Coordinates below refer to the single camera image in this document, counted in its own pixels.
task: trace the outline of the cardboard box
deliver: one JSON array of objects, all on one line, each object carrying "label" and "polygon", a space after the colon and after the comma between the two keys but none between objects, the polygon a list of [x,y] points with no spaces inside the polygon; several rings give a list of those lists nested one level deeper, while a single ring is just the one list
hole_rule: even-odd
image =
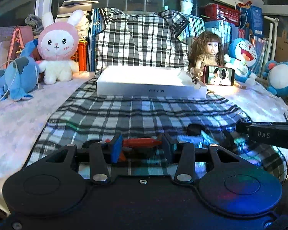
[{"label": "cardboard box", "polygon": [[205,98],[207,91],[181,69],[108,66],[97,80],[98,95]]},{"label": "cardboard box", "polygon": [[274,60],[277,62],[288,61],[288,39],[284,32],[283,37],[277,37]]}]

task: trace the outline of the long brown hair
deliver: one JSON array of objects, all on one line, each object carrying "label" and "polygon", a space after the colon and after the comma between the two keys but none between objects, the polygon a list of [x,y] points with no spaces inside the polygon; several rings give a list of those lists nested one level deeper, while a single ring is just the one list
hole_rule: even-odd
[{"label": "long brown hair", "polygon": [[189,64],[189,70],[191,67],[195,67],[196,61],[199,58],[200,55],[207,52],[207,44],[208,42],[217,42],[219,44],[219,51],[216,54],[216,63],[219,66],[224,66],[224,47],[222,44],[221,38],[212,32],[205,31],[202,32],[198,38],[195,39],[191,46],[191,53],[190,53],[190,64]]}]

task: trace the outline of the bed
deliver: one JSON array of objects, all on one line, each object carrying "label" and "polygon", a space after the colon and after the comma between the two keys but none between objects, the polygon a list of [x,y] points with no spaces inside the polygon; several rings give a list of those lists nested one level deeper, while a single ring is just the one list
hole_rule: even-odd
[{"label": "bed", "polygon": [[[236,87],[220,89],[210,86],[205,100],[177,100],[122,96],[97,96],[96,78],[82,73],[70,82],[58,82],[33,92],[29,101],[0,103],[0,209],[8,209],[2,198],[4,181],[23,166],[52,153],[69,143],[81,147],[91,139],[155,137],[168,132],[176,137],[186,133],[189,123],[204,124],[215,139],[226,129],[236,140],[234,153],[260,166],[284,182],[288,174],[288,150],[252,143],[234,132],[237,121],[284,121],[288,106],[257,84],[248,90]],[[198,164],[200,175],[205,165]],[[108,167],[111,174],[174,174],[162,150],[148,160],[128,160],[120,168]],[[81,164],[79,173],[89,177],[88,166]]]}]

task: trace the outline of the blue plush toy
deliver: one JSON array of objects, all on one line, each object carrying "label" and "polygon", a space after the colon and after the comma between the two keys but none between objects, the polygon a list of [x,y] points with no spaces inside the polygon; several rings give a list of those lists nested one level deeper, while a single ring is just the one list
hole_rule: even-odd
[{"label": "blue plush toy", "polygon": [[235,80],[254,84],[256,75],[249,71],[257,60],[253,45],[246,39],[235,39],[229,46],[228,54],[224,56],[225,67],[235,70]]},{"label": "blue plush toy", "polygon": [[0,100],[5,99],[3,96],[7,91],[14,101],[33,98],[28,93],[38,85],[40,72],[37,63],[30,55],[37,43],[37,40],[28,42],[20,57],[11,62],[5,70],[0,70]]},{"label": "blue plush toy", "polygon": [[8,89],[7,85],[5,84],[4,73],[5,73],[5,70],[0,70],[0,100],[5,99],[5,97],[3,96]]},{"label": "blue plush toy", "polygon": [[288,96],[288,62],[269,61],[262,75],[268,81],[269,92],[279,97]]}]

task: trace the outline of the white box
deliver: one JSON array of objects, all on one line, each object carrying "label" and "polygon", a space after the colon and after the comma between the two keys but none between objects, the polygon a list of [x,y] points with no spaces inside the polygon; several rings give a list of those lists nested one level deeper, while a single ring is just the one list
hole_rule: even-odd
[{"label": "white box", "polygon": [[171,68],[108,66],[97,80],[98,95],[205,98],[207,91],[186,71]]}]

